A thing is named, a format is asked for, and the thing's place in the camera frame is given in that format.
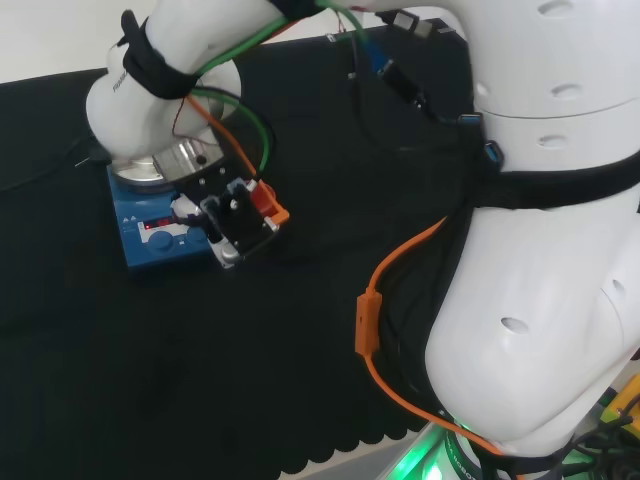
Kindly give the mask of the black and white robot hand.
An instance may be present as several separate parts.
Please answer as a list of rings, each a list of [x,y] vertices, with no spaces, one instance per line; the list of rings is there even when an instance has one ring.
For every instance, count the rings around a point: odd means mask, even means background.
[[[174,219],[200,228],[225,269],[264,249],[290,219],[268,184],[227,165],[184,178],[174,187]]]

